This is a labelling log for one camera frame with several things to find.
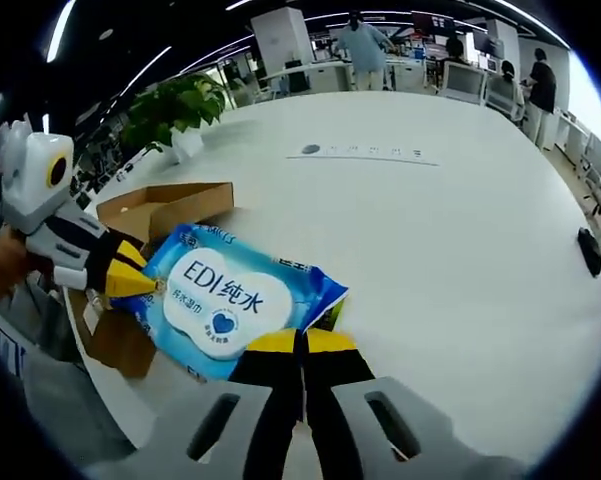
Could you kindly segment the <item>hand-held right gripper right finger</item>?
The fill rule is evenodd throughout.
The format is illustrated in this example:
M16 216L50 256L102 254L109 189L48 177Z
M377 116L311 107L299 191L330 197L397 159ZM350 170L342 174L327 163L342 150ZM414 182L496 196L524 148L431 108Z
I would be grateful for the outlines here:
M451 419L392 377L373 374L351 337L306 333L307 422L326 479L521 479L522 463L483 455Z

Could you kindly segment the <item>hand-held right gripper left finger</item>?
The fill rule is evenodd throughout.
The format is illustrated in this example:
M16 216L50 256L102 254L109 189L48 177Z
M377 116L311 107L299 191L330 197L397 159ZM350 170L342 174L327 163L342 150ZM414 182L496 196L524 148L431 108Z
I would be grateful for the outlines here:
M300 333L251 342L225 381L173 401L147 443L88 468L90 479L279 479L301 413Z

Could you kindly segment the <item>person's left hand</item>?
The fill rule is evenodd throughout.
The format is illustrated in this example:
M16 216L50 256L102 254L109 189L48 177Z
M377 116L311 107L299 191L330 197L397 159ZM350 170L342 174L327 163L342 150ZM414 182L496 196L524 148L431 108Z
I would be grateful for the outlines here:
M0 300L34 270L34 259L24 241L9 228L0 233Z

